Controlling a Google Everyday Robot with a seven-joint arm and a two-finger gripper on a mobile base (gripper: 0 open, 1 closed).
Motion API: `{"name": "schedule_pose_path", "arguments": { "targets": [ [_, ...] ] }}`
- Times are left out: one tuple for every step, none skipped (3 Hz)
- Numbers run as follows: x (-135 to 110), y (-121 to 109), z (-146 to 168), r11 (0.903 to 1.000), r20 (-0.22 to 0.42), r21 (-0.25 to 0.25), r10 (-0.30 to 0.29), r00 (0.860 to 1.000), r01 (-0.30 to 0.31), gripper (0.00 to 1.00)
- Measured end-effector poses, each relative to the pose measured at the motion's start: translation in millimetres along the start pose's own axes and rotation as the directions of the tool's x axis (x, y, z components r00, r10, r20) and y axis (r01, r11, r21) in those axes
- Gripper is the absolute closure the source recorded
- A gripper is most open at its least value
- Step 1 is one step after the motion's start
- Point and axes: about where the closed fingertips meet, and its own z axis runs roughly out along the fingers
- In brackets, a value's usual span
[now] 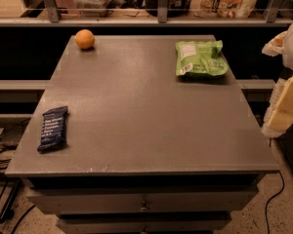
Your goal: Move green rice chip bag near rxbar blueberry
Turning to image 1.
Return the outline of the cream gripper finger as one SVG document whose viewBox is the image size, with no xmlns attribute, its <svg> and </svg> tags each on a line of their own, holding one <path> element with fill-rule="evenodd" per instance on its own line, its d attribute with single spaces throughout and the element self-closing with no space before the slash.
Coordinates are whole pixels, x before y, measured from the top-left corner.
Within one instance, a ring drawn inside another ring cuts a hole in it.
<svg viewBox="0 0 293 234">
<path fill-rule="evenodd" d="M 277 101 L 276 109 L 293 116 L 293 76 L 286 81 Z"/>
<path fill-rule="evenodd" d="M 276 110 L 268 110 L 264 117 L 262 133 L 265 137 L 280 137 L 293 124 L 291 115 Z"/>
</svg>

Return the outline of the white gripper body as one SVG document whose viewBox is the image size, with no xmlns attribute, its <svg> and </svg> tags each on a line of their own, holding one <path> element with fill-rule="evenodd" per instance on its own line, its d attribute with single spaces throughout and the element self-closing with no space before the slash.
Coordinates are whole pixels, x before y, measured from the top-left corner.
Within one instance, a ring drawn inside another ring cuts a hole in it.
<svg viewBox="0 0 293 234">
<path fill-rule="evenodd" d="M 271 57 L 282 55 L 283 65 L 293 71 L 293 32 L 287 30 L 276 35 L 264 46 L 262 53 Z M 289 78 L 279 78 L 277 80 L 272 90 L 270 106 L 267 111 L 269 109 L 278 111 L 276 109 L 276 104 L 288 79 Z"/>
</svg>

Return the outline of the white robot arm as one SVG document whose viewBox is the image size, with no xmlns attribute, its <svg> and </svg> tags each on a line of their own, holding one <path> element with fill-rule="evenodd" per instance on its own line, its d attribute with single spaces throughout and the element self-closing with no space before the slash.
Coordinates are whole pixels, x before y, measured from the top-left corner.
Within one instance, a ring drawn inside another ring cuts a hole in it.
<svg viewBox="0 0 293 234">
<path fill-rule="evenodd" d="M 282 55 L 282 63 L 293 71 L 293 22 L 286 31 L 276 35 L 262 49 L 262 53 L 275 57 Z M 276 138 L 283 135 L 293 124 L 293 75 L 279 78 L 270 98 L 262 133 L 266 137 Z"/>
</svg>

